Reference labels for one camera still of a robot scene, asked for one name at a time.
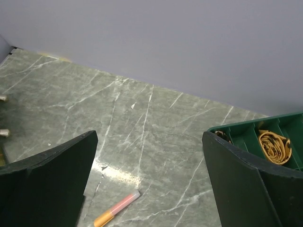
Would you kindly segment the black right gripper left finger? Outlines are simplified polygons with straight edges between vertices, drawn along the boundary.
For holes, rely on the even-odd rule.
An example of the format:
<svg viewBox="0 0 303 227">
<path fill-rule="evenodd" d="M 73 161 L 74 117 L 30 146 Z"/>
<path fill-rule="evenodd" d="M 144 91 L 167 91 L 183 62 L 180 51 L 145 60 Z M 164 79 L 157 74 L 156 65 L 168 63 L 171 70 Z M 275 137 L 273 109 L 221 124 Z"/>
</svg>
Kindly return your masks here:
<svg viewBox="0 0 303 227">
<path fill-rule="evenodd" d="M 0 168 L 2 227 L 74 227 L 98 145 L 88 131 Z"/>
</svg>

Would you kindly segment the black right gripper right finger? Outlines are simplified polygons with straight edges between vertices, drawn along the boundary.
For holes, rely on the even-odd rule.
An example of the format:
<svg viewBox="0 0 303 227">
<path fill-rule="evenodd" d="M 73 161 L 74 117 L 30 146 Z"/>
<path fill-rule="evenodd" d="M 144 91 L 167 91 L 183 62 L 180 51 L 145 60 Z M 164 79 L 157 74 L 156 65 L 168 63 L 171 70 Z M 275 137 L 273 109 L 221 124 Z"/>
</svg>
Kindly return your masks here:
<svg viewBox="0 0 303 227">
<path fill-rule="evenodd" d="M 301 227 L 303 174 L 206 131 L 203 152 L 223 227 Z"/>
</svg>

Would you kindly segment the round beige drawer cabinet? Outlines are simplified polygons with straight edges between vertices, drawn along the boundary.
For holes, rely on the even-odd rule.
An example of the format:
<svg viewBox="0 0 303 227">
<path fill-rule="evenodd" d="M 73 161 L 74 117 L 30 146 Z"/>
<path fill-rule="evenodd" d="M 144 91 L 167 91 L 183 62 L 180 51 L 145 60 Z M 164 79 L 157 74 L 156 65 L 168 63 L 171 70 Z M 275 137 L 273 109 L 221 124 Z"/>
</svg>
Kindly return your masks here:
<svg viewBox="0 0 303 227">
<path fill-rule="evenodd" d="M 5 103 L 8 101 L 6 95 L 0 95 L 0 166 L 7 164 L 7 157 L 4 151 L 4 139 L 10 135 L 10 130 L 6 126 L 6 109 Z"/>
</svg>

